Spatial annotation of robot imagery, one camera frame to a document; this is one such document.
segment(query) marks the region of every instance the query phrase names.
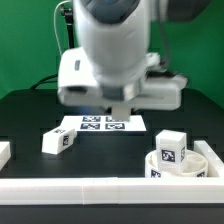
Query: white cube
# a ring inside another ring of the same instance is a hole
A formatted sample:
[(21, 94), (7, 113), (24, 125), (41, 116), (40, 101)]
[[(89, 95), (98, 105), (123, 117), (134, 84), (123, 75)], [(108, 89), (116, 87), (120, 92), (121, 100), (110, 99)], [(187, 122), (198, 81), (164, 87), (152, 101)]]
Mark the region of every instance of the white cube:
[(183, 132), (163, 130), (156, 136), (158, 167), (173, 173), (181, 172), (185, 158), (187, 135)]
[(10, 157), (11, 157), (10, 143), (9, 142), (0, 142), (0, 170), (8, 162)]
[(42, 152), (57, 155), (71, 146), (76, 136), (74, 128), (59, 126), (44, 134)]

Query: black cable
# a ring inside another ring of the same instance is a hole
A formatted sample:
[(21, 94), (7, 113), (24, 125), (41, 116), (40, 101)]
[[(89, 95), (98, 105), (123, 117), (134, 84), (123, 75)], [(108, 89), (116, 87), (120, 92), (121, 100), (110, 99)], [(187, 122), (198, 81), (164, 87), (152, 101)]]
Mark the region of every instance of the black cable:
[(45, 84), (45, 83), (54, 83), (54, 82), (57, 82), (56, 80), (55, 81), (47, 81), (49, 79), (53, 79), (53, 78), (57, 78), (58, 77), (58, 74), (55, 74), (55, 75), (50, 75), (50, 76), (47, 76), (43, 79), (41, 79), (39, 82), (37, 82), (36, 84), (32, 85), (30, 87), (31, 90), (35, 90), (39, 85), (42, 85), (42, 84)]
[(48, 84), (48, 83), (56, 83), (57, 81), (45, 81), (45, 82), (38, 82), (33, 85), (30, 89), (35, 90), (39, 85)]
[(169, 43), (168, 43), (168, 39), (167, 39), (167, 35), (162, 23), (162, 18), (161, 18), (161, 14), (160, 14), (160, 0), (156, 1), (156, 11), (157, 11), (157, 19), (158, 19), (158, 24), (159, 24), (159, 31), (162, 37), (162, 41), (163, 41), (163, 48), (165, 51), (165, 58), (163, 58), (161, 60), (161, 66), (163, 68), (168, 68), (170, 65), (170, 61), (171, 61), (171, 53), (170, 53), (170, 47), (169, 47)]

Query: white block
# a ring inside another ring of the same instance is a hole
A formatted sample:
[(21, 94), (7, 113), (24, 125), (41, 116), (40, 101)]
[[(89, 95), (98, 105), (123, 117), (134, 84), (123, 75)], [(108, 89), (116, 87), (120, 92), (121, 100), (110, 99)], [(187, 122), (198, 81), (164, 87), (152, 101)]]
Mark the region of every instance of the white block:
[(186, 133), (163, 130), (156, 136), (158, 167), (172, 173), (181, 172), (187, 146)]
[(208, 177), (224, 177), (224, 163), (206, 141), (195, 141), (194, 151), (208, 160)]
[(57, 155), (71, 146), (76, 136), (74, 128), (59, 126), (44, 134), (42, 152)]
[(90, 178), (83, 181), (83, 204), (117, 204), (118, 178)]
[(0, 142), (0, 170), (8, 162), (10, 157), (11, 157), (10, 143), (9, 142)]

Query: green wall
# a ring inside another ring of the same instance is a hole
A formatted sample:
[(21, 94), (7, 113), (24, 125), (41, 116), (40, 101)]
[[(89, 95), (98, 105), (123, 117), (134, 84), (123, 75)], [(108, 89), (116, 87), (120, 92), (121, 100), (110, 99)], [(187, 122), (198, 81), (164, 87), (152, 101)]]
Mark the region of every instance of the green wall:
[[(57, 73), (60, 57), (54, 37), (53, 12), (59, 2), (1, 2), (0, 98)], [(66, 48), (66, 28), (61, 17), (58, 25)], [(212, 0), (194, 21), (167, 23), (165, 29), (172, 53), (170, 69), (185, 73), (190, 79), (190, 88), (200, 90), (224, 108), (224, 1)], [(152, 25), (151, 49), (162, 51), (157, 24)], [(50, 87), (56, 88), (56, 85), (44, 86)]]

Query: black and white pattern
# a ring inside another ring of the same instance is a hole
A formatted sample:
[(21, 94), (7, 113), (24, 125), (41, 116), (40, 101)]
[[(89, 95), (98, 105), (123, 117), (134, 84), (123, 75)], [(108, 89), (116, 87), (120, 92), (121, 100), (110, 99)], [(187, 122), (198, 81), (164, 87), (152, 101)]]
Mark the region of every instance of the black and white pattern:
[(106, 130), (125, 130), (124, 123), (106, 124)]
[(185, 158), (185, 147), (181, 150), (181, 161)]
[(82, 122), (100, 122), (101, 117), (100, 116), (85, 116), (82, 119)]
[(65, 135), (63, 138), (63, 146), (68, 145), (68, 141), (69, 141), (69, 135)]
[(62, 134), (64, 132), (65, 132), (65, 130), (63, 130), (63, 129), (56, 129), (53, 133)]
[(81, 130), (99, 130), (100, 124), (84, 123), (84, 124), (81, 124), (80, 129)]
[(199, 173), (197, 177), (205, 177), (205, 172)]
[(112, 117), (106, 117), (106, 122), (123, 122), (122, 120), (114, 120)]
[(152, 178), (161, 178), (161, 173), (159, 173), (155, 170), (151, 170), (151, 177)]
[(166, 162), (175, 163), (175, 152), (162, 149), (162, 160)]

